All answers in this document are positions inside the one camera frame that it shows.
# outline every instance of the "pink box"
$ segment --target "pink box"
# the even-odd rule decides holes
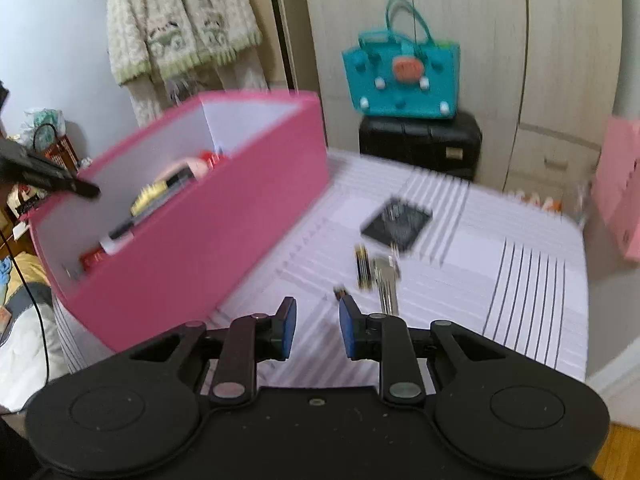
[[[612,117],[591,195],[622,255],[640,260],[640,121]]]
[[[78,280],[78,256],[129,217],[164,168],[221,146],[230,157],[134,230],[120,252]],[[51,198],[31,233],[65,307],[113,351],[205,319],[328,184],[318,97],[208,92],[98,158],[82,177],[97,201]],[[277,305],[256,305],[268,311]]]

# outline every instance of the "gray fabric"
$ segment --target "gray fabric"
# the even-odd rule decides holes
[[[38,303],[39,308],[48,305],[51,309],[53,309],[50,286],[44,285],[43,283],[27,283],[27,285],[29,286],[29,290],[33,294],[33,298],[36,300],[36,303]],[[4,306],[11,313],[11,321],[9,321],[9,325],[7,325],[6,329],[2,333],[2,336],[0,336],[0,347],[4,345],[5,341],[9,339],[9,335],[11,334],[11,330],[14,326],[15,320],[18,319],[23,312],[25,312],[32,306],[33,301],[31,301],[29,293],[24,288],[24,285],[21,285]]]

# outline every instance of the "wardrobe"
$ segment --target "wardrobe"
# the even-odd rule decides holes
[[[358,151],[341,51],[387,0],[307,0],[329,146]],[[621,0],[412,0],[460,44],[460,107],[482,129],[476,182],[562,198],[597,162],[616,92]],[[420,39],[405,15],[395,23]]]

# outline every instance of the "wooden wardrobe door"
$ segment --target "wooden wardrobe door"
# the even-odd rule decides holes
[[[358,43],[358,33],[385,27],[385,6],[388,0],[307,0],[311,29],[316,48],[318,78],[329,146],[358,150],[359,123],[351,105],[347,79],[342,64],[342,51]],[[413,34],[410,15],[398,19],[401,32]],[[345,120],[334,120],[328,114],[340,110]]]
[[[460,44],[460,107],[482,130],[476,182],[502,189],[518,124],[526,0],[414,0],[436,40]]]
[[[600,144],[621,42],[622,0],[529,0],[520,121]]]

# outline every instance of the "yellow cloth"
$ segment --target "yellow cloth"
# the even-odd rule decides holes
[[[20,253],[15,257],[15,263],[20,267],[24,280],[27,283],[43,283],[44,285],[49,285],[47,275],[44,272],[42,263],[37,256],[33,256],[33,254],[29,253]],[[14,265],[11,268],[9,283],[6,286],[6,300],[4,300],[4,302],[8,302],[12,295],[15,294],[15,291],[21,286],[22,280],[20,279],[18,271],[15,270]]]

